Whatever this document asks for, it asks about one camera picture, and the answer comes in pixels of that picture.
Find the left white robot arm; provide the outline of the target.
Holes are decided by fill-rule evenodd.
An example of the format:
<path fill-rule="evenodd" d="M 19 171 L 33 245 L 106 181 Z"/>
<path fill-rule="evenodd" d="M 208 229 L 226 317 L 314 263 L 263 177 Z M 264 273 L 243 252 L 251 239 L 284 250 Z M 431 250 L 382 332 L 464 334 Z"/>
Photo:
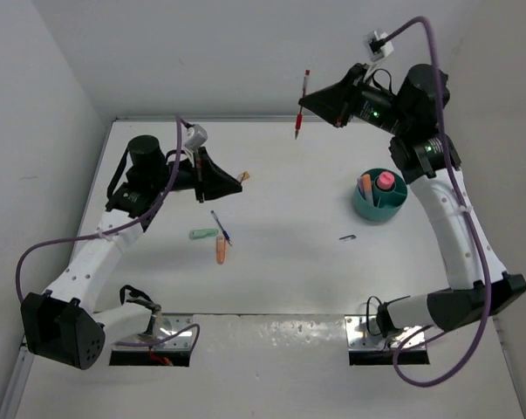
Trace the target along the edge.
<path fill-rule="evenodd" d="M 126 146 L 106 192 L 106 206 L 94 233 L 43 292 L 21 298 L 21 316 L 30 353 L 87 370 L 104 348 L 156 347 L 161 307 L 140 290 L 123 286 L 120 304 L 94 310 L 114 268 L 147 231 L 172 191 L 192 189 L 198 202 L 242 192 L 242 184 L 219 168 L 204 146 L 208 136 L 198 125 L 164 153 L 149 134 Z"/>

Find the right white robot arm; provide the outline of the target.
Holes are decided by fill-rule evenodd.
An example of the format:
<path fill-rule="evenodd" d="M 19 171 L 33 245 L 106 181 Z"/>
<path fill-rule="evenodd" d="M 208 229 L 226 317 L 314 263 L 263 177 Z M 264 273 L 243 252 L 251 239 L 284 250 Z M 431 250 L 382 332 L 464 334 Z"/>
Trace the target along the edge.
<path fill-rule="evenodd" d="M 449 100 L 448 76 L 431 65 L 410 68 L 397 93 L 366 79 L 356 64 L 336 84 L 301 98 L 298 104 L 334 127 L 359 119 L 392 135 L 389 151 L 405 184 L 418 198 L 434 230 L 448 287 L 379 306 L 375 330 L 383 337 L 407 326 L 435 326 L 450 332 L 481 319 L 483 308 L 498 314 L 526 292 L 521 274 L 510 274 L 490 250 L 465 195 L 461 159 L 438 127 L 435 100 Z"/>

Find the pink capped glue bottle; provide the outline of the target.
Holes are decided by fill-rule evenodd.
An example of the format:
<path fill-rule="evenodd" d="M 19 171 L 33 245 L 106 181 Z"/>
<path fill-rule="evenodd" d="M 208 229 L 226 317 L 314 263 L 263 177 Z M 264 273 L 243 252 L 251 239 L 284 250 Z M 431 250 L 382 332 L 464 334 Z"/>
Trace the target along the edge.
<path fill-rule="evenodd" d="M 375 180 L 376 188 L 382 191 L 392 191 L 396 184 L 396 177 L 389 171 L 382 171 Z"/>

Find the purple highlighter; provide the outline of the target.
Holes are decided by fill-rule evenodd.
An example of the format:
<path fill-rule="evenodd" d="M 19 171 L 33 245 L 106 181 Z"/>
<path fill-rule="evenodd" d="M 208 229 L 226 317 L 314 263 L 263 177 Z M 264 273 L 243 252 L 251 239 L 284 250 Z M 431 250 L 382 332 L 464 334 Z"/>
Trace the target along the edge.
<path fill-rule="evenodd" d="M 360 190 L 360 193 L 363 195 L 363 197 L 365 198 L 365 200 L 370 204 L 370 205 L 374 205 L 374 199 L 373 199 L 373 194 L 372 194 L 372 191 L 368 191 L 368 192 L 365 192 L 364 194 L 362 193 L 361 189 L 360 189 L 360 186 L 359 186 L 359 190 Z"/>

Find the grey orange highlighter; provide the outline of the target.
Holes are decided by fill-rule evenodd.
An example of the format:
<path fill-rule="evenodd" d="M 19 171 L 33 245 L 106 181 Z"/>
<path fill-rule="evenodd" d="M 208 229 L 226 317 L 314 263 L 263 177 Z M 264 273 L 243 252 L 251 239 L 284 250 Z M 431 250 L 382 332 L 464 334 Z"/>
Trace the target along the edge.
<path fill-rule="evenodd" d="M 359 186 L 363 194 L 372 191 L 372 179 L 369 174 L 365 173 L 359 178 Z"/>

